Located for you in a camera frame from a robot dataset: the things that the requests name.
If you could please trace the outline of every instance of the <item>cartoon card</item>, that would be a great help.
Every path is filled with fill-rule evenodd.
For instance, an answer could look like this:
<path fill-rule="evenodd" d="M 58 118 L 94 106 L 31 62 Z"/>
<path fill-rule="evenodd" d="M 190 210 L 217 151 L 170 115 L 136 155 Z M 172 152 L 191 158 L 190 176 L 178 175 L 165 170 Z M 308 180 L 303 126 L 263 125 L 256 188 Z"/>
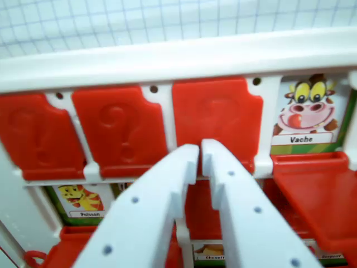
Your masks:
<path fill-rule="evenodd" d="M 45 190 L 66 226 L 98 225 L 114 200 L 110 184 L 66 184 Z"/>
<path fill-rule="evenodd" d="M 111 188 L 105 184 L 53 186 L 70 218 L 103 217 L 114 200 Z"/>
<path fill-rule="evenodd" d="M 342 254 L 326 253 L 319 248 L 316 241 L 313 239 L 304 239 L 304 244 L 310 251 L 323 263 L 324 265 L 330 264 L 343 264 L 345 263 Z M 195 265 L 203 266 L 224 266 L 225 256 L 222 240 L 197 240 L 192 241 L 192 253 L 194 256 Z"/>
<path fill-rule="evenodd" d="M 352 91 L 343 75 L 314 74 L 283 80 L 272 154 L 328 152 L 341 146 L 354 108 Z"/>
<path fill-rule="evenodd" d="M 224 260 L 224 249 L 221 241 L 193 242 L 192 250 L 195 261 Z"/>

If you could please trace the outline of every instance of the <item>white plastic frame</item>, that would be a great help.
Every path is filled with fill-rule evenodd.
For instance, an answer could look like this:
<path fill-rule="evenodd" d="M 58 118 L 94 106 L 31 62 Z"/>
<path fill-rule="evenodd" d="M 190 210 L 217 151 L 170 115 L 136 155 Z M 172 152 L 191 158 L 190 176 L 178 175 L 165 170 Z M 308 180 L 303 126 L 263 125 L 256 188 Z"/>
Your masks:
<path fill-rule="evenodd" d="M 121 46 L 91 50 L 61 52 L 0 60 L 0 93 L 41 90 L 55 107 L 67 109 L 86 151 L 86 140 L 73 112 L 73 104 L 60 105 L 54 93 L 64 94 L 88 85 L 139 83 L 144 97 L 159 103 L 169 151 L 177 147 L 172 112 L 171 85 L 178 79 L 204 78 L 224 75 L 243 75 L 248 89 L 264 100 L 260 128 L 259 150 L 254 158 L 255 178 L 267 178 L 272 173 L 269 157 L 273 128 L 273 113 L 280 77 L 284 75 L 346 72 L 349 83 L 357 88 L 357 27 L 320 28 L 314 30 L 259 33 L 232 37 Z M 251 81 L 261 77 L 261 85 Z M 150 85 L 160 94 L 151 95 Z M 348 129 L 343 150 L 350 159 L 350 168 L 357 170 L 357 111 Z M 134 178 L 100 178 L 96 163 L 88 161 L 83 180 L 24 181 L 21 171 L 9 160 L 0 146 L 0 169 L 6 188 L 0 189 L 6 202 L 0 205 L 1 221 L 26 250 L 48 252 L 59 239 L 61 228 L 51 205 L 40 206 L 37 200 L 46 197 L 37 186 L 63 183 L 117 183 Z"/>

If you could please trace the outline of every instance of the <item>small hole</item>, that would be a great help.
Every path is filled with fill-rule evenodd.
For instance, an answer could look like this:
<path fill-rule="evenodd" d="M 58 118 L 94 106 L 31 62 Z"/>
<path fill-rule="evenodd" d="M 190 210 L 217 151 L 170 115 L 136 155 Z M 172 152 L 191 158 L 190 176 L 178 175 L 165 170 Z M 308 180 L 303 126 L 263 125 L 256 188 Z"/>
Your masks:
<path fill-rule="evenodd" d="M 138 203 L 139 202 L 139 198 L 137 197 L 133 197 L 132 198 L 132 202 L 135 204 L 135 203 Z"/>
<path fill-rule="evenodd" d="M 291 260 L 291 265 L 294 266 L 294 267 L 300 267 L 300 261 L 296 258 L 293 258 Z"/>
<path fill-rule="evenodd" d="M 150 91 L 151 91 L 151 93 L 157 93 L 158 92 L 157 86 L 155 86 L 155 85 L 150 86 Z"/>
<path fill-rule="evenodd" d="M 63 95 L 60 92 L 56 93 L 56 97 L 57 97 L 57 99 L 63 99 Z"/>
<path fill-rule="evenodd" d="M 259 77 L 253 79 L 253 85 L 259 85 L 261 82 L 262 80 Z"/>
<path fill-rule="evenodd" d="M 262 208 L 261 207 L 255 207 L 254 211 L 257 213 L 261 213 L 262 212 Z"/>
<path fill-rule="evenodd" d="M 110 253 L 112 253 L 113 249 L 110 245 L 106 245 L 104 248 L 103 248 L 103 255 L 108 255 Z"/>

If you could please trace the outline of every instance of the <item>red plastic piece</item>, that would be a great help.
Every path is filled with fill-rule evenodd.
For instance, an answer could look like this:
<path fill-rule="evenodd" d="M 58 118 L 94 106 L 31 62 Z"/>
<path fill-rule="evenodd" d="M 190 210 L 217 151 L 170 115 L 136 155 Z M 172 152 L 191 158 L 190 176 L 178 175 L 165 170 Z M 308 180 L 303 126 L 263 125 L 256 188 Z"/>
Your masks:
<path fill-rule="evenodd" d="M 312 238 L 311 233 L 308 231 L 308 227 L 303 219 L 296 213 L 291 207 L 288 200 L 286 200 L 279 187 L 276 185 L 273 179 L 264 180 L 264 193 L 277 208 L 280 214 L 289 223 L 291 228 L 303 239 Z"/>
<path fill-rule="evenodd" d="M 274 180 L 319 246 L 357 264 L 357 174 L 343 152 L 272 156 Z"/>
<path fill-rule="evenodd" d="M 139 86 L 80 90 L 72 99 L 103 177 L 140 176 L 167 155 L 161 106 Z"/>
<path fill-rule="evenodd" d="M 61 242 L 54 246 L 50 253 L 30 251 L 25 254 L 27 265 L 33 268 L 70 268 L 95 231 L 96 226 L 63 227 L 60 233 Z M 42 264 L 33 263 L 33 257 L 44 259 Z M 173 229 L 170 247 L 166 259 L 166 268 L 182 268 L 181 248 L 176 239 L 176 228 Z"/>
<path fill-rule="evenodd" d="M 70 116 L 41 93 L 0 97 L 0 138 L 25 180 L 83 178 L 85 156 Z"/>
<path fill-rule="evenodd" d="M 213 210 L 208 180 L 189 185 L 186 197 L 186 223 L 192 240 L 222 239 L 218 210 Z"/>
<path fill-rule="evenodd" d="M 244 78 L 175 83 L 172 97 L 178 146 L 200 145 L 203 138 L 214 138 L 254 172 L 263 100 L 248 92 Z"/>

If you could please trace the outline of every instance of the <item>cartoon cow card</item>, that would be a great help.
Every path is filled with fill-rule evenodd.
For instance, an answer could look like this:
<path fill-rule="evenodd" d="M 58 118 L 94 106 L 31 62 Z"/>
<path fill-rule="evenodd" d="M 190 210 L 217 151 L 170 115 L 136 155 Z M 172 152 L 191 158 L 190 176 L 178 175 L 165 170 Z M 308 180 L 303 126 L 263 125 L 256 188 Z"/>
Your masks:
<path fill-rule="evenodd" d="M 343 77 L 314 74 L 282 82 L 272 146 L 336 142 L 350 94 Z"/>

